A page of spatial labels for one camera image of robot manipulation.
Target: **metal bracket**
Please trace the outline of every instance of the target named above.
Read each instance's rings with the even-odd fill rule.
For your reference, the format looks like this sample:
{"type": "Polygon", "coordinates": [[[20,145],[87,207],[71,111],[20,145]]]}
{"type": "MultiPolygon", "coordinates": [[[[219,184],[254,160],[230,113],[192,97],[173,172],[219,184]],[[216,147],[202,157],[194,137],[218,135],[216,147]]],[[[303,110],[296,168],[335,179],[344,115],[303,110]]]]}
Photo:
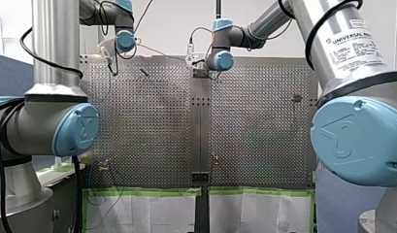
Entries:
{"type": "Polygon", "coordinates": [[[208,183],[210,181],[209,172],[192,173],[192,181],[194,183],[208,183]]]}

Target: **metal stand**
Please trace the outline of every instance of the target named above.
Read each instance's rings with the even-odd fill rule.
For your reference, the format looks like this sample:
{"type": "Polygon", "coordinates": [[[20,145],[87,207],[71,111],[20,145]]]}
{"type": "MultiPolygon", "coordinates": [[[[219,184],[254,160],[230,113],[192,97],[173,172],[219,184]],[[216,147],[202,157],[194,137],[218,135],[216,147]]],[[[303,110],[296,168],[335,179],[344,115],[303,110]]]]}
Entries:
{"type": "Polygon", "coordinates": [[[208,71],[191,71],[191,164],[194,186],[201,188],[195,204],[195,233],[210,233],[209,156],[211,80],[208,71]]]}

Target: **black cable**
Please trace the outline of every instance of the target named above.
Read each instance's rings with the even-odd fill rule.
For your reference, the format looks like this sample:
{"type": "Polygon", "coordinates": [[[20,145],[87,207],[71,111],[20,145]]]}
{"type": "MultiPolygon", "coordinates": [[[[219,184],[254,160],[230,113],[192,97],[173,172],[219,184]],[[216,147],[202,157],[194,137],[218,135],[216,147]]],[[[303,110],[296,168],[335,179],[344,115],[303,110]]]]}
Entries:
{"type": "Polygon", "coordinates": [[[137,54],[138,47],[137,47],[137,44],[135,44],[134,53],[132,53],[132,55],[130,55],[130,56],[128,56],[128,57],[122,56],[116,48],[115,48],[115,50],[116,50],[116,54],[118,54],[118,56],[119,56],[120,58],[122,58],[122,59],[124,59],[124,60],[130,60],[130,59],[134,58],[135,55],[137,54]]]}
{"type": "Polygon", "coordinates": [[[14,102],[8,102],[0,105],[0,108],[3,108],[4,106],[8,106],[9,108],[6,110],[5,113],[8,113],[5,116],[5,119],[1,122],[0,124],[0,212],[1,212],[1,220],[2,224],[4,226],[5,232],[6,233],[12,233],[12,229],[10,226],[10,223],[8,223],[7,219],[7,181],[6,181],[6,176],[5,176],[5,167],[4,167],[4,158],[1,153],[1,136],[4,130],[7,129],[7,124],[10,121],[10,119],[14,116],[14,114],[23,107],[23,99],[17,99],[14,102]]]}
{"type": "Polygon", "coordinates": [[[308,64],[312,69],[314,69],[314,65],[311,59],[311,49],[313,47],[313,42],[316,36],[316,33],[318,32],[319,28],[334,14],[336,14],[345,4],[350,3],[350,2],[357,2],[358,6],[357,9],[359,10],[362,5],[363,5],[363,0],[345,0],[334,7],[332,7],[330,10],[328,10],[322,18],[319,19],[319,21],[314,25],[313,29],[310,32],[310,35],[308,36],[307,42],[306,42],[306,47],[305,47],[305,58],[307,59],[308,64]]]}
{"type": "Polygon", "coordinates": [[[25,38],[26,38],[26,37],[29,35],[29,33],[31,33],[31,32],[32,32],[32,27],[29,28],[29,29],[20,37],[20,39],[19,39],[20,45],[22,46],[22,48],[23,48],[26,52],[28,52],[28,54],[30,54],[30,55],[31,55],[32,57],[34,57],[35,59],[37,59],[37,60],[39,60],[39,61],[41,61],[41,62],[43,62],[43,63],[45,63],[45,64],[47,64],[47,65],[49,65],[49,66],[51,66],[51,67],[53,67],[53,68],[57,68],[57,69],[65,70],[65,71],[68,71],[68,72],[76,73],[76,74],[78,74],[78,75],[80,76],[80,79],[83,78],[83,72],[81,72],[80,70],[75,69],[75,68],[65,67],[65,66],[62,66],[62,65],[53,63],[53,62],[51,62],[51,61],[45,60],[44,58],[38,56],[38,55],[35,54],[32,50],[30,50],[30,49],[24,44],[23,41],[25,40],[25,38]]]}
{"type": "Polygon", "coordinates": [[[278,0],[278,4],[280,5],[281,10],[290,18],[295,19],[295,16],[293,13],[289,12],[286,7],[283,5],[282,0],[278,0]]]}
{"type": "MultiPolygon", "coordinates": [[[[112,172],[111,170],[110,170],[110,172],[111,172],[111,176],[112,176],[114,182],[115,182],[116,185],[117,185],[117,181],[116,181],[116,179],[114,178],[113,172],[112,172]]],[[[102,223],[104,222],[105,217],[108,216],[108,214],[111,212],[111,210],[114,208],[114,206],[116,206],[116,204],[117,204],[117,203],[119,202],[119,200],[121,199],[124,190],[125,190],[125,187],[122,187],[122,190],[121,190],[121,192],[120,192],[118,198],[117,198],[116,201],[113,203],[113,205],[107,210],[107,212],[104,214],[104,216],[101,218],[101,220],[99,221],[98,224],[96,224],[96,225],[93,226],[93,227],[89,227],[89,228],[84,228],[84,227],[83,227],[83,229],[86,230],[86,231],[92,231],[92,230],[95,230],[95,229],[99,228],[99,227],[102,225],[102,223]]]]}
{"type": "Polygon", "coordinates": [[[279,33],[277,36],[269,37],[269,38],[267,39],[267,41],[271,41],[271,40],[277,39],[278,37],[282,36],[283,33],[285,33],[286,30],[288,30],[288,28],[289,28],[289,26],[291,25],[291,23],[292,23],[292,19],[289,21],[288,25],[285,27],[285,29],[284,29],[281,33],[279,33]]]}
{"type": "Polygon", "coordinates": [[[81,232],[81,226],[83,224],[83,181],[81,176],[80,161],[77,156],[72,157],[75,168],[75,178],[77,183],[77,199],[76,199],[76,216],[74,224],[74,233],[81,232]]]}
{"type": "Polygon", "coordinates": [[[152,3],[152,1],[153,1],[153,0],[150,0],[149,3],[147,4],[147,7],[146,7],[146,9],[144,10],[143,15],[141,16],[140,20],[138,21],[137,26],[135,27],[134,33],[136,33],[137,30],[138,30],[138,27],[140,27],[141,21],[144,19],[144,16],[147,14],[147,11],[148,11],[148,9],[149,9],[150,4],[152,3]]]}
{"type": "Polygon", "coordinates": [[[116,71],[113,71],[113,68],[111,67],[111,64],[108,64],[108,69],[110,70],[111,74],[115,77],[119,73],[119,68],[118,68],[118,57],[116,56],[116,71]]]}
{"type": "Polygon", "coordinates": [[[119,9],[121,9],[122,11],[126,12],[127,14],[129,14],[132,17],[132,20],[134,20],[134,17],[132,16],[132,13],[130,11],[128,11],[127,9],[121,7],[119,4],[117,4],[115,2],[103,1],[103,2],[100,3],[97,0],[94,0],[94,1],[99,4],[98,14],[99,14],[99,17],[101,19],[101,23],[103,25],[107,26],[107,28],[104,30],[104,26],[101,25],[102,34],[104,34],[104,36],[108,35],[108,32],[110,30],[110,23],[108,21],[107,11],[104,8],[105,4],[110,4],[110,5],[113,5],[113,6],[117,7],[117,8],[119,8],[119,9]]]}
{"type": "Polygon", "coordinates": [[[250,39],[249,39],[249,36],[248,36],[248,33],[246,32],[246,30],[245,30],[243,27],[240,27],[240,26],[235,26],[235,25],[234,25],[234,27],[237,27],[238,29],[240,29],[241,32],[243,33],[243,35],[245,36],[245,38],[247,39],[247,42],[248,42],[248,45],[249,45],[249,48],[247,48],[247,51],[252,51],[252,49],[253,49],[252,43],[251,43],[251,41],[250,41],[250,39]]]}
{"type": "Polygon", "coordinates": [[[193,37],[194,37],[195,32],[197,32],[198,30],[204,30],[204,31],[207,31],[207,32],[209,32],[209,33],[213,33],[213,31],[211,31],[211,30],[208,29],[208,28],[205,28],[205,27],[197,27],[197,28],[195,28],[195,29],[192,31],[191,36],[189,37],[189,43],[190,43],[190,44],[193,44],[193,43],[192,43],[192,39],[193,39],[193,37]]]}

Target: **wire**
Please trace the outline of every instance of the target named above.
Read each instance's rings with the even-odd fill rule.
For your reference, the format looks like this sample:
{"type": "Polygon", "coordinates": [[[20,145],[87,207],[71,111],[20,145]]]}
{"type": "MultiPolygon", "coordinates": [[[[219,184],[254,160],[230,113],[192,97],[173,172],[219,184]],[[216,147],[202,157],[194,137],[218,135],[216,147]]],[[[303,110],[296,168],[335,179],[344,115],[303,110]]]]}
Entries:
{"type": "Polygon", "coordinates": [[[71,73],[76,73],[76,74],[78,74],[78,75],[80,76],[80,79],[83,78],[83,72],[81,72],[80,70],[75,69],[75,68],[65,67],[65,66],[62,66],[62,65],[53,63],[53,62],[51,62],[51,61],[45,60],[44,58],[40,57],[39,55],[35,54],[32,50],[30,50],[30,49],[24,44],[24,40],[25,40],[25,38],[29,35],[29,33],[31,33],[31,32],[32,32],[32,27],[29,28],[29,29],[20,37],[20,39],[19,39],[20,45],[22,46],[22,48],[23,48],[26,52],[28,52],[28,54],[30,54],[30,55],[31,55],[32,57],[34,57],[35,59],[37,59],[37,60],[39,60],[39,61],[41,61],[41,62],[43,62],[43,63],[49,65],[50,67],[57,68],[57,69],[61,69],[61,70],[65,70],[65,71],[68,71],[68,72],[71,72],[71,73]]]}
{"type": "Polygon", "coordinates": [[[122,190],[121,190],[121,192],[120,192],[118,198],[117,198],[116,201],[113,203],[113,205],[107,210],[107,212],[104,214],[104,216],[101,218],[101,220],[99,221],[98,224],[96,224],[96,225],[93,226],[93,227],[89,227],[89,228],[84,228],[84,227],[83,227],[83,229],[86,230],[86,231],[92,231],[92,230],[95,230],[95,229],[99,228],[99,227],[102,225],[102,223],[104,222],[105,217],[108,216],[108,214],[111,212],[111,210],[114,208],[114,206],[116,206],[116,204],[120,201],[120,199],[121,199],[121,197],[122,197],[122,194],[123,194],[123,191],[124,191],[124,190],[125,190],[125,187],[122,187],[122,190]]]}
{"type": "Polygon", "coordinates": [[[6,107],[9,105],[9,109],[6,110],[4,115],[8,113],[4,120],[0,124],[0,212],[1,212],[1,220],[2,224],[4,226],[5,232],[6,233],[12,233],[12,229],[10,226],[10,223],[8,223],[7,219],[7,181],[6,181],[6,176],[5,176],[5,166],[4,166],[4,159],[1,153],[1,137],[4,132],[4,130],[7,129],[7,124],[10,121],[10,119],[14,116],[14,114],[23,107],[23,99],[17,99],[14,102],[7,102],[2,105],[0,105],[0,109],[3,107],[6,107]]]}
{"type": "Polygon", "coordinates": [[[190,44],[193,44],[193,43],[192,43],[192,38],[194,37],[195,32],[197,32],[198,30],[207,31],[207,32],[209,32],[209,33],[211,33],[211,34],[213,33],[213,31],[211,31],[211,30],[208,29],[208,28],[205,28],[205,27],[197,27],[197,28],[195,28],[195,29],[192,31],[191,36],[189,37],[189,43],[190,43],[190,44]]]}
{"type": "Polygon", "coordinates": [[[205,60],[208,60],[208,54],[210,53],[210,50],[212,47],[213,47],[213,44],[210,44],[210,46],[207,49],[207,53],[205,53],[205,60]]]}
{"type": "Polygon", "coordinates": [[[130,55],[130,56],[128,56],[128,57],[124,57],[124,56],[122,56],[122,55],[119,53],[119,51],[118,51],[117,49],[116,49],[116,54],[118,54],[118,56],[119,56],[120,58],[124,59],[124,60],[130,60],[130,59],[132,59],[132,58],[135,57],[135,55],[137,54],[137,51],[138,51],[137,44],[135,44],[134,53],[133,53],[132,55],[130,55]]]}
{"type": "Polygon", "coordinates": [[[137,26],[135,27],[134,33],[136,33],[137,30],[138,30],[138,27],[140,27],[141,22],[142,22],[143,19],[144,19],[144,16],[147,14],[147,11],[148,11],[148,9],[149,9],[149,7],[150,7],[150,4],[152,4],[152,1],[153,1],[153,0],[150,0],[149,3],[147,4],[147,7],[146,7],[146,9],[144,10],[143,15],[141,16],[140,20],[138,21],[137,26]]]}
{"type": "Polygon", "coordinates": [[[360,9],[362,5],[364,4],[363,0],[345,0],[331,9],[329,9],[323,16],[322,18],[319,19],[319,21],[314,25],[313,29],[310,32],[310,35],[308,36],[307,42],[306,42],[306,47],[305,47],[305,58],[307,59],[308,64],[310,67],[314,70],[314,65],[312,62],[311,58],[311,50],[313,48],[313,43],[316,34],[318,33],[319,28],[334,14],[336,14],[345,4],[350,3],[350,2],[357,2],[358,6],[357,9],[360,9]]]}
{"type": "Polygon", "coordinates": [[[98,10],[98,15],[99,18],[101,20],[101,30],[102,30],[102,34],[104,36],[108,35],[108,32],[110,30],[110,23],[108,20],[108,15],[107,15],[107,11],[104,8],[105,4],[110,4],[113,5],[119,9],[121,9],[122,11],[126,12],[127,14],[129,14],[132,19],[134,19],[134,17],[132,16],[132,13],[130,11],[128,11],[127,9],[123,8],[122,6],[120,6],[119,4],[115,3],[115,2],[110,2],[110,1],[103,1],[103,2],[99,2],[97,0],[93,0],[94,1],[94,12],[92,13],[92,15],[88,18],[80,18],[81,22],[83,22],[83,24],[85,25],[89,25],[88,23],[86,23],[86,21],[92,19],[93,17],[95,17],[96,12],[98,10]]]}
{"type": "Polygon", "coordinates": [[[217,80],[219,79],[219,77],[221,76],[221,73],[222,73],[222,72],[218,72],[218,74],[216,75],[215,78],[211,78],[211,76],[210,76],[210,80],[212,80],[212,81],[217,81],[217,80]]]}
{"type": "Polygon", "coordinates": [[[269,38],[267,39],[267,41],[271,41],[271,40],[277,39],[278,37],[282,36],[283,33],[285,33],[286,30],[288,30],[289,26],[290,26],[291,23],[292,23],[292,20],[293,20],[293,19],[291,19],[291,20],[289,21],[288,25],[285,27],[285,29],[284,29],[281,33],[279,33],[277,36],[269,37],[269,38]]]}
{"type": "Polygon", "coordinates": [[[249,45],[249,48],[247,48],[247,51],[252,51],[253,46],[252,46],[252,43],[251,43],[251,41],[249,39],[249,36],[248,36],[248,33],[246,32],[246,30],[243,27],[240,27],[240,26],[234,25],[234,27],[237,27],[238,29],[240,29],[241,32],[243,33],[243,35],[246,37],[248,45],[249,45]]]}
{"type": "Polygon", "coordinates": [[[83,181],[81,176],[80,161],[77,156],[72,157],[75,168],[75,178],[77,183],[77,199],[76,199],[76,216],[74,217],[74,233],[81,232],[81,226],[83,224],[83,181]]]}
{"type": "Polygon", "coordinates": [[[295,16],[293,13],[289,12],[286,7],[283,5],[282,0],[278,0],[278,4],[280,5],[281,10],[290,18],[295,19],[295,16]]]}
{"type": "Polygon", "coordinates": [[[163,55],[163,56],[165,56],[165,57],[168,57],[168,58],[172,58],[172,59],[177,59],[177,60],[185,61],[185,60],[182,59],[182,58],[179,58],[179,57],[176,57],[176,56],[167,55],[167,54],[165,54],[165,53],[162,52],[162,51],[154,50],[154,49],[152,49],[152,48],[150,48],[150,47],[148,47],[148,46],[144,46],[144,45],[138,45],[138,46],[139,46],[139,47],[142,47],[142,48],[145,48],[145,49],[147,49],[147,50],[151,50],[151,51],[157,52],[157,53],[159,53],[159,54],[161,54],[161,55],[163,55]]]}

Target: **vertical metal pole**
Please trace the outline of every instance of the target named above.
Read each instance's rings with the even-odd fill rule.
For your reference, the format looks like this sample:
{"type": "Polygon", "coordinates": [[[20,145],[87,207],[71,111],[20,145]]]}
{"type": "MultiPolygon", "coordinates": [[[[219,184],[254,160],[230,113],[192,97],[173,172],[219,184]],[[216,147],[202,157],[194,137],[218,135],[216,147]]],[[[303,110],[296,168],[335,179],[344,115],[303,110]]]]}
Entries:
{"type": "MultiPolygon", "coordinates": [[[[80,1],[33,0],[34,52],[53,63],[80,68],[80,1]]],[[[34,86],[26,95],[85,96],[77,74],[34,60],[34,86]]]]}
{"type": "Polygon", "coordinates": [[[216,0],[216,18],[221,18],[221,1],[216,0]]]}
{"type": "Polygon", "coordinates": [[[191,90],[191,164],[192,182],[201,188],[195,203],[195,233],[210,233],[210,128],[211,80],[208,72],[193,70],[191,90]]]}

